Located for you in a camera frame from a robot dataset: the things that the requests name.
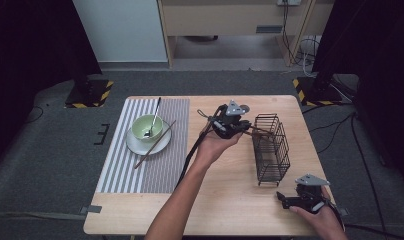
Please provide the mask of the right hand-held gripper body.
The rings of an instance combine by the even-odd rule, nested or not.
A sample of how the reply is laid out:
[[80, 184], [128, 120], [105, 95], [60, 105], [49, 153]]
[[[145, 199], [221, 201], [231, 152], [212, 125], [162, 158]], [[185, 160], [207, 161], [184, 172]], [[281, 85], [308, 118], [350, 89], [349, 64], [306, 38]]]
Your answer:
[[297, 183], [296, 192], [302, 199], [302, 208], [316, 214], [326, 205], [326, 198], [322, 194], [322, 187], [328, 186], [330, 182], [312, 174], [306, 174], [295, 180]]

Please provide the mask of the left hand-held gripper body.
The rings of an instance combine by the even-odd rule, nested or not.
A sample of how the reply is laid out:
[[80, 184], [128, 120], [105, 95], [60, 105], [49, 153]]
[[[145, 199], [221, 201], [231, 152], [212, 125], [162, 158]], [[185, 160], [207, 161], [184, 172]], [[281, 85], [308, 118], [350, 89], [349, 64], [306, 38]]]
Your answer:
[[239, 122], [242, 121], [241, 116], [246, 114], [242, 111], [239, 104], [231, 100], [229, 104], [219, 106], [213, 116], [209, 117], [209, 122], [215, 133], [222, 139], [230, 139], [236, 135], [237, 129], [241, 128]]

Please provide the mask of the brown wooden chopstick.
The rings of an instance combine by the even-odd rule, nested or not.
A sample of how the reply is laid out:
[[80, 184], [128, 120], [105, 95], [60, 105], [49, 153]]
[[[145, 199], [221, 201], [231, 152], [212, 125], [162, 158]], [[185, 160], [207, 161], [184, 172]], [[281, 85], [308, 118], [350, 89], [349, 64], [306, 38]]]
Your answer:
[[259, 137], [261, 136], [270, 137], [273, 135], [271, 131], [267, 131], [265, 129], [261, 129], [254, 126], [251, 126], [248, 130], [245, 130], [244, 133], [250, 136], [259, 136]]
[[155, 143], [151, 146], [151, 148], [146, 152], [145, 155], [141, 157], [139, 162], [134, 166], [134, 169], [137, 169], [145, 160], [146, 158], [150, 155], [150, 153], [156, 148], [156, 146], [163, 140], [163, 138], [166, 136], [166, 134], [171, 130], [171, 128], [174, 126], [176, 123], [176, 120], [174, 120], [170, 125], [168, 125], [168, 128], [162, 133], [162, 135], [155, 141]]

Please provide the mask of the black wire basket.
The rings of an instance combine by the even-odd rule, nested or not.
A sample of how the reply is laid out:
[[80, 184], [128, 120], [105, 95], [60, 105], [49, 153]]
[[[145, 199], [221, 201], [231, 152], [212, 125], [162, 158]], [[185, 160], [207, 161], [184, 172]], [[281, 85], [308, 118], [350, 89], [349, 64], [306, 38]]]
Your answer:
[[258, 114], [254, 127], [273, 133], [272, 136], [252, 136], [258, 184], [279, 185], [290, 168], [289, 146], [284, 126], [277, 114]]

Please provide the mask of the person's left hand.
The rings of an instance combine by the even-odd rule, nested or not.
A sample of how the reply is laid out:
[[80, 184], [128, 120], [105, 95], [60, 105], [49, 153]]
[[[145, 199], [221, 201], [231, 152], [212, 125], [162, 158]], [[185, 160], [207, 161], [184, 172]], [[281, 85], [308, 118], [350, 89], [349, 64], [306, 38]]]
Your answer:
[[215, 132], [208, 133], [198, 147], [193, 165], [209, 168], [228, 148], [236, 145], [241, 136], [238, 133], [230, 139], [222, 139]]

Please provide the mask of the person's right hand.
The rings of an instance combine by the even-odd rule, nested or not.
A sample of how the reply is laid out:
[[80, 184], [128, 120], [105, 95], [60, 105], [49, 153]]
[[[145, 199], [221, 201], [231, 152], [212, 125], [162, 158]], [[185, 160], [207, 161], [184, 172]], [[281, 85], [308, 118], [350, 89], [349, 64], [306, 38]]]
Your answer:
[[308, 222], [322, 240], [349, 240], [330, 205], [322, 207], [317, 214], [297, 206], [291, 206], [289, 210]]

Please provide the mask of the metal spoon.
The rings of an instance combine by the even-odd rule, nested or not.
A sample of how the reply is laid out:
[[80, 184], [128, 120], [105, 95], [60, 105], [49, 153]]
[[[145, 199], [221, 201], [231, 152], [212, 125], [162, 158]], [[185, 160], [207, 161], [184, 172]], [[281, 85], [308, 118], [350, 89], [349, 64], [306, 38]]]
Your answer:
[[156, 118], [157, 118], [157, 115], [158, 115], [161, 100], [162, 100], [161, 97], [159, 97], [158, 100], [157, 100], [157, 105], [156, 105], [156, 108], [155, 108], [155, 113], [154, 113], [154, 116], [153, 116], [153, 119], [152, 119], [152, 123], [150, 125], [150, 128], [144, 134], [145, 138], [150, 138], [152, 136], [152, 129], [153, 129], [153, 127], [155, 125], [155, 122], [156, 122]]

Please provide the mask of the black stand base hazard tape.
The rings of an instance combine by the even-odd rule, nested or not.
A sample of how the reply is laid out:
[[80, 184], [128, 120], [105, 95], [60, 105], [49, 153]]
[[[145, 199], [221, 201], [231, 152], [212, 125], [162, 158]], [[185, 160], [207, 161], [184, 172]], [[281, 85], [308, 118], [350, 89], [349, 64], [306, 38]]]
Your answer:
[[297, 96], [303, 106], [339, 105], [342, 97], [331, 85], [325, 88], [315, 86], [316, 79], [311, 77], [298, 77], [292, 80]]
[[110, 80], [90, 80], [83, 87], [74, 85], [66, 101], [66, 108], [91, 108], [104, 105], [113, 86]]

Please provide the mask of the grey striped placemat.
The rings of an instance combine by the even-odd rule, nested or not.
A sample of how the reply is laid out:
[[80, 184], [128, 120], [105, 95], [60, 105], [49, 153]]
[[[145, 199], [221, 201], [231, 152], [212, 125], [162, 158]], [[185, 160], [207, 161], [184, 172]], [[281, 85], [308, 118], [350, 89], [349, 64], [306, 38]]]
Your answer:
[[131, 152], [126, 133], [132, 122], [144, 114], [155, 113], [157, 99], [127, 99], [123, 105], [108, 154], [96, 187], [98, 193], [170, 193], [174, 190], [187, 155], [190, 101], [164, 98], [158, 114], [171, 128], [171, 140], [160, 152], [150, 154], [137, 168], [143, 155]]

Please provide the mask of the green bowl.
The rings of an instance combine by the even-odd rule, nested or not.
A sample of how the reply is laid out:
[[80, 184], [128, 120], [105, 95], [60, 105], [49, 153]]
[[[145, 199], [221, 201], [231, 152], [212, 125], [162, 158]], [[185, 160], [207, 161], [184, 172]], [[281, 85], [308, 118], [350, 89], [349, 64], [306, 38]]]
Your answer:
[[163, 120], [157, 116], [155, 125], [152, 129], [152, 136], [145, 138], [145, 132], [150, 128], [153, 114], [142, 115], [133, 121], [131, 126], [132, 135], [143, 143], [151, 143], [156, 141], [163, 132]]

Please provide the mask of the white plate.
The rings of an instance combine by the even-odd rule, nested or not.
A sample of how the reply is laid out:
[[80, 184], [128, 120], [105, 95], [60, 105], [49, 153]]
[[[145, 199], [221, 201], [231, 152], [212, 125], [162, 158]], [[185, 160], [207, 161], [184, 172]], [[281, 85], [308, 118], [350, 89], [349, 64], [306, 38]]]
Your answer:
[[[168, 128], [168, 123], [163, 121], [163, 132]], [[150, 154], [156, 154], [160, 151], [162, 151], [170, 142], [171, 140], [172, 133], [169, 131], [166, 136], [163, 138], [163, 140], [156, 146], [156, 148], [150, 153]], [[128, 149], [138, 155], [145, 155], [146, 152], [151, 148], [151, 146], [155, 143], [143, 143], [139, 140], [137, 140], [131, 132], [131, 128], [127, 131], [126, 133], [126, 145]]]

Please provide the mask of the light wooden desk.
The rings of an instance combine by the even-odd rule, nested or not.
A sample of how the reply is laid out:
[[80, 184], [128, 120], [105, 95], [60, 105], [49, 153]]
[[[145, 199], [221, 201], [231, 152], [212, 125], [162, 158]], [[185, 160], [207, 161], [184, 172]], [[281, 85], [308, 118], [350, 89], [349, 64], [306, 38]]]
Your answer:
[[285, 64], [296, 63], [304, 37], [321, 35], [335, 0], [302, 0], [277, 6], [277, 0], [157, 0], [168, 61], [182, 36], [273, 34]]

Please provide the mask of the white cabinet panel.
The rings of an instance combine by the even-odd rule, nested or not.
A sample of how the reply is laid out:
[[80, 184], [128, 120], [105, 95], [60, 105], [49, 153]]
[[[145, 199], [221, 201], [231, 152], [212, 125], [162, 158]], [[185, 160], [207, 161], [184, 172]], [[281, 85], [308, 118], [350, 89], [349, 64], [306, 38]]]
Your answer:
[[73, 0], [99, 62], [166, 62], [157, 0]]

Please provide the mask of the black curtain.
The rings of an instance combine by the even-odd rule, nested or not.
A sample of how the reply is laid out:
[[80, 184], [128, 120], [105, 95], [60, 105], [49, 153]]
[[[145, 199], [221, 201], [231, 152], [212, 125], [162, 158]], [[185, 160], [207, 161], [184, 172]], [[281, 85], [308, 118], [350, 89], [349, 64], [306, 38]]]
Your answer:
[[38, 92], [100, 72], [73, 0], [0, 0], [0, 163]]
[[318, 87], [333, 74], [358, 77], [360, 117], [404, 179], [404, 0], [335, 0], [313, 71]]

